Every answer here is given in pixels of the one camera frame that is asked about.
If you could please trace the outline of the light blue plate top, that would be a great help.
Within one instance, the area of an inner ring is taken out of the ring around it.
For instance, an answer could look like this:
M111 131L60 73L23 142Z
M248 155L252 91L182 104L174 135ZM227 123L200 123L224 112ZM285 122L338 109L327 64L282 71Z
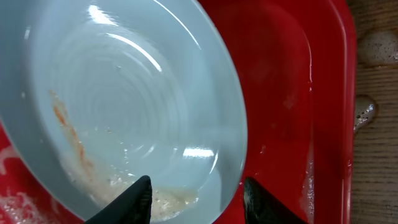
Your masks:
M213 223L248 143L238 74L197 1L2 1L1 124L82 220L147 175L154 223Z

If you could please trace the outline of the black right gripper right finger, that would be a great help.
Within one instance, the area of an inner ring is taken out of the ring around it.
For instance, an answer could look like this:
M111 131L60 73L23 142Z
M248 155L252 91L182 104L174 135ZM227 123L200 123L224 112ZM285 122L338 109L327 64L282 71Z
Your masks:
M245 224L307 224L253 177L243 187Z

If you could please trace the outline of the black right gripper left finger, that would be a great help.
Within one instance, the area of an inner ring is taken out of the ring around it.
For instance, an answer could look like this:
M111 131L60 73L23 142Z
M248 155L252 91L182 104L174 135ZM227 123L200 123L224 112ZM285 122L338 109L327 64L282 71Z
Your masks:
M143 175L84 224L149 224L151 206L151 180Z

